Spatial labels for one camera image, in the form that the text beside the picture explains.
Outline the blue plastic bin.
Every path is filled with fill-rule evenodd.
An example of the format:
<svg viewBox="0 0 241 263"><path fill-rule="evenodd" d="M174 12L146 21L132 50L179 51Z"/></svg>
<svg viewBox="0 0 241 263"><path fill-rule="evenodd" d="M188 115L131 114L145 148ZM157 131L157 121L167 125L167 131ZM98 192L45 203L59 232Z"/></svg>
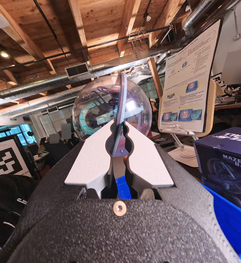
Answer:
<svg viewBox="0 0 241 263"><path fill-rule="evenodd" d="M213 196L214 212L224 235L241 259L241 209L208 187Z"/></svg>

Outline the clear plastic maze ball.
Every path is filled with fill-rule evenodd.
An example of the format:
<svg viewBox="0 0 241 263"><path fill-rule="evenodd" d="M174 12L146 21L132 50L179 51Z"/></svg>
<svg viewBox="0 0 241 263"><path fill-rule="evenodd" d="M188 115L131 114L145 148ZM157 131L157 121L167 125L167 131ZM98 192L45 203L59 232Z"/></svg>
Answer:
<svg viewBox="0 0 241 263"><path fill-rule="evenodd" d="M125 73L103 76L87 84L78 94L72 113L73 126L81 141L85 141L111 120L117 129L112 156L128 154L125 149L123 122L128 122L147 136L152 123L152 108L145 92Z"/></svg>

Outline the printed instruction sheet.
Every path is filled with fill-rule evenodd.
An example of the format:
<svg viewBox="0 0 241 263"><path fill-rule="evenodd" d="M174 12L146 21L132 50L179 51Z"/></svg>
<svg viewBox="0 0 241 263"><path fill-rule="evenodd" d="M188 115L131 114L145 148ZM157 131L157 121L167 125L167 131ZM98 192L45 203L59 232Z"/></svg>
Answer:
<svg viewBox="0 0 241 263"><path fill-rule="evenodd" d="M181 51L166 59L162 102L159 103L158 129L204 132L208 91L222 21L211 23Z"/></svg>

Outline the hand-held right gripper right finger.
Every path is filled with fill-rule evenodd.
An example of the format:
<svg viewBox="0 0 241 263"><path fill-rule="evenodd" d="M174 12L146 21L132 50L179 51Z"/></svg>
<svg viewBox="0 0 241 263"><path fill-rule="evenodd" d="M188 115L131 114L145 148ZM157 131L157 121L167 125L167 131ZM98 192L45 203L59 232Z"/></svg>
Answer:
<svg viewBox="0 0 241 263"><path fill-rule="evenodd" d="M156 144L126 121L123 123L123 135L125 149L128 151L127 169L131 178L131 187L137 193L142 193L144 189L174 186L174 181L157 151Z"/></svg>

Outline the person's black sweatshirt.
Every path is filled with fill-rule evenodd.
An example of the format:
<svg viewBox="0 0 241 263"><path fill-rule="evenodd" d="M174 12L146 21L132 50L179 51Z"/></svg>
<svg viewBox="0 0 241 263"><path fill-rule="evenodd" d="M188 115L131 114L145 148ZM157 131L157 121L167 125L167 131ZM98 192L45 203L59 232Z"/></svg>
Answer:
<svg viewBox="0 0 241 263"><path fill-rule="evenodd" d="M23 175L0 175L0 251L12 235L39 182Z"/></svg>

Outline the ceiling air vent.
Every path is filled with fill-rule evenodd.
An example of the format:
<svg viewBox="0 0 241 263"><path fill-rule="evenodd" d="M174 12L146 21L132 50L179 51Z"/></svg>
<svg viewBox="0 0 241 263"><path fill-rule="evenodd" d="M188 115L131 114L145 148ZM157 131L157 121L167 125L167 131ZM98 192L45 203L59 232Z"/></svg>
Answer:
<svg viewBox="0 0 241 263"><path fill-rule="evenodd" d="M88 64L86 62L71 65L69 67L66 67L64 70L68 78L75 78L90 73Z"/></svg>

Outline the instruction sheet on stand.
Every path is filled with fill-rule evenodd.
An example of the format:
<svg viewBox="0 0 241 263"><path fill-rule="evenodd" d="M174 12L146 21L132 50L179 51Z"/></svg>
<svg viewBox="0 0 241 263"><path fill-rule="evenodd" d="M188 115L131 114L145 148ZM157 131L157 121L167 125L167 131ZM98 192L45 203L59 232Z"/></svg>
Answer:
<svg viewBox="0 0 241 263"><path fill-rule="evenodd" d="M169 133L174 138L178 147L168 154L176 161L183 163L191 167L198 167L197 156L195 153L195 148L193 146L184 145L178 139L177 135L185 135L192 137L194 141L198 140L199 137L207 136L213 127L214 120L214 107L215 107L215 98L216 98L216 89L217 83L210 79L208 87L208 97L207 97L207 113L205 121L205 131L204 132L193 132L183 129L180 125L177 124L168 124L168 127L161 128L161 113L158 114L158 130L162 133Z"/></svg>

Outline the silver ceiling duct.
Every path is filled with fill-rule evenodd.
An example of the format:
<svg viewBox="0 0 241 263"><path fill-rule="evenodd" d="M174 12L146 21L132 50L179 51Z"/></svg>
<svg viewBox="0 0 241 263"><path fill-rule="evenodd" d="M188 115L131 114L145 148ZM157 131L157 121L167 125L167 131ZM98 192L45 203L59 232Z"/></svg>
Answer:
<svg viewBox="0 0 241 263"><path fill-rule="evenodd" d="M17 99L30 97L54 88L59 88L95 77L101 77L115 71L134 67L147 62L149 58L163 55L166 51L167 49L140 51L110 61L89 65L87 66L86 72L73 75L73 77L69 77L65 72L26 84L16 85L10 89L0 90L0 105Z"/></svg>

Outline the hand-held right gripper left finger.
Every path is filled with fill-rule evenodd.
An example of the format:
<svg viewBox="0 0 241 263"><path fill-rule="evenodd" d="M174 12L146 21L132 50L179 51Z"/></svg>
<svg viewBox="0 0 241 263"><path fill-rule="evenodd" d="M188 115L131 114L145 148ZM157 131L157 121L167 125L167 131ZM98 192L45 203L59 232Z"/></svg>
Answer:
<svg viewBox="0 0 241 263"><path fill-rule="evenodd" d="M106 175L110 168L111 155L106 149L106 142L112 137L111 120L105 126L87 138L68 173L66 185L83 186L94 189L101 197L102 190L107 186Z"/></svg>

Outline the dark blue cardboard box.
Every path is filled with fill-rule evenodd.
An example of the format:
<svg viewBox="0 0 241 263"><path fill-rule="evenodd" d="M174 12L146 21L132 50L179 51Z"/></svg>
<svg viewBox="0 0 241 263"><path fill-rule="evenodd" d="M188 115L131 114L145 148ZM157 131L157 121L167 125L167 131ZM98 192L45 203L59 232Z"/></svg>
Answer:
<svg viewBox="0 0 241 263"><path fill-rule="evenodd" d="M241 209L241 128L193 142L202 183Z"/></svg>

